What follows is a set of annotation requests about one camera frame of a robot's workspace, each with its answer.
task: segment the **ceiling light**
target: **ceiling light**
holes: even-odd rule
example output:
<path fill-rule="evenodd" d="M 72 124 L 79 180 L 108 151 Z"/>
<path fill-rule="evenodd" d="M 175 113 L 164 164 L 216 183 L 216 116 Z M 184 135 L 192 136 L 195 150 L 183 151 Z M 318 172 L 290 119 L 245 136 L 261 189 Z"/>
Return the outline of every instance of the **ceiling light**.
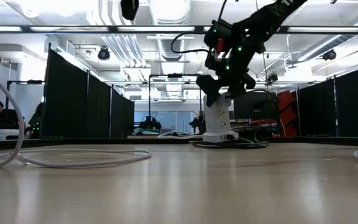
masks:
<path fill-rule="evenodd" d="M 289 27 L 289 32 L 355 32 L 358 27 Z"/>
<path fill-rule="evenodd" d="M 119 32 L 188 32 L 194 31 L 193 26 L 121 26 Z"/>
<path fill-rule="evenodd" d="M 22 29 L 18 26 L 0 26 L 0 32 L 21 32 Z"/>
<path fill-rule="evenodd" d="M 150 40 L 173 40 L 175 37 L 174 36 L 162 36 L 162 35 L 155 35 L 155 36 L 147 36 L 148 39 Z M 193 40 L 194 37 L 179 37 L 177 38 L 177 40 Z"/>
<path fill-rule="evenodd" d="M 107 32 L 109 29 L 107 27 L 56 27 L 56 26 L 33 26 L 30 29 L 34 32 Z"/>

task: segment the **wooden table surface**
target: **wooden table surface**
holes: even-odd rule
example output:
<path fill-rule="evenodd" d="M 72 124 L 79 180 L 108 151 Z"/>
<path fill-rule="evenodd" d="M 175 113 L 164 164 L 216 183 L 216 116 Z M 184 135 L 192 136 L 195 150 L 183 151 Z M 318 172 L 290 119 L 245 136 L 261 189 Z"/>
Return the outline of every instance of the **wooden table surface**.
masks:
<path fill-rule="evenodd" d="M 0 169 L 0 224 L 358 223 L 358 147 L 272 144 L 54 146 L 149 149 L 148 160 L 92 169 L 20 162 Z M 31 154 L 53 162 L 133 155 Z"/>

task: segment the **ceiling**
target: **ceiling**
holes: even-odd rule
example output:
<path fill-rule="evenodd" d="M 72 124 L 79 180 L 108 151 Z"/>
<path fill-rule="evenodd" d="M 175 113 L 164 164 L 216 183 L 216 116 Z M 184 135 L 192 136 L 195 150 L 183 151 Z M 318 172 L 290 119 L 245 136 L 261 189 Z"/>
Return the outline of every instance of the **ceiling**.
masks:
<path fill-rule="evenodd" d="M 86 2 L 97 0 L 53 0 L 50 4 L 63 4 L 62 2 L 75 2 L 73 9 L 74 15 L 62 17 L 54 12 L 43 12 L 35 18 L 28 18 L 21 14 L 20 5 L 14 1 L 0 0 L 0 25 L 90 25 L 87 18 L 86 10 L 89 7 Z M 33 0 L 33 2 L 48 2 L 46 0 Z M 249 17 L 257 8 L 270 4 L 270 0 L 240 0 L 234 2 L 229 0 L 223 13 L 223 19 L 230 23 Z M 209 25 L 213 19 L 217 19 L 222 0 L 192 0 L 191 11 L 189 12 L 189 25 Z M 309 0 L 303 7 L 293 13 L 283 25 L 291 26 L 353 26 L 358 22 L 358 1 L 339 0 L 335 4 L 330 4 L 329 0 Z M 138 10 L 134 25 L 152 25 L 153 20 L 150 15 L 147 1 L 141 1 L 141 7 Z M 139 48 L 142 51 L 143 59 L 152 66 L 151 72 L 163 73 L 161 69 L 161 60 L 158 52 L 156 40 L 150 39 L 152 34 L 137 34 L 136 39 Z M 92 64 L 97 70 L 116 71 L 121 70 L 122 62 L 114 55 L 107 61 L 100 61 L 97 53 L 100 46 L 106 45 L 100 35 L 94 34 L 75 34 L 75 35 L 58 35 L 61 40 L 70 41 L 86 57 L 85 60 Z M 327 76 L 334 73 L 344 72 L 347 69 L 354 68 L 358 65 L 358 36 L 335 47 L 337 58 L 335 60 L 324 61 L 321 59 L 312 59 L 307 62 L 296 64 L 292 71 L 288 65 L 284 65 L 285 60 L 290 55 L 296 55 L 311 46 L 316 45 L 326 38 L 326 35 L 274 35 L 265 43 L 266 53 L 264 55 L 255 55 L 249 68 L 250 75 L 258 77 L 263 81 L 265 78 L 265 67 L 271 66 L 267 71 L 276 72 L 280 80 L 285 81 L 312 81 L 324 80 Z M 42 57 L 46 57 L 44 42 L 46 35 L 36 34 L 0 34 L 0 44 L 19 44 L 30 49 Z M 195 35 L 194 39 L 186 40 L 185 44 L 188 49 L 198 49 L 205 46 L 203 35 Z M 203 72 L 213 74 L 203 65 L 204 55 L 188 54 L 184 58 L 184 69 L 178 72 L 197 73 Z M 104 72 L 101 74 L 105 80 L 117 80 L 115 73 Z"/>

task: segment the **robotic arm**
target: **robotic arm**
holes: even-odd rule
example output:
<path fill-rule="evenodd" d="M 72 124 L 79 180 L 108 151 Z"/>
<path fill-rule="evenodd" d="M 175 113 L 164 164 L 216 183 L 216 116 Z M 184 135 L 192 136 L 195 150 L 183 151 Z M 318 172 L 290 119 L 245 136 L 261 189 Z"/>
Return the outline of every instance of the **robotic arm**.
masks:
<path fill-rule="evenodd" d="M 219 97 L 219 89 L 229 87 L 231 98 L 255 87 L 255 80 L 247 73 L 248 65 L 255 53 L 265 52 L 268 41 L 284 20 L 307 0 L 278 0 L 254 12 L 250 17 L 233 25 L 223 19 L 212 21 L 213 25 L 204 37 L 209 47 L 205 66 L 216 72 L 214 80 L 209 75 L 197 79 L 198 86 L 207 94 L 207 106 Z"/>

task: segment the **computer monitor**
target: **computer monitor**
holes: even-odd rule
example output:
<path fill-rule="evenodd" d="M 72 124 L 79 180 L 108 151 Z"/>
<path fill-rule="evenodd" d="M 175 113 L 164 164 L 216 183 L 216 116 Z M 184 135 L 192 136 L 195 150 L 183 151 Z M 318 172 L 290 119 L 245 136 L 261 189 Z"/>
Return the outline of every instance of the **computer monitor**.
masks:
<path fill-rule="evenodd" d="M 278 100 L 266 92 L 248 92 L 234 99 L 235 119 L 276 119 Z"/>

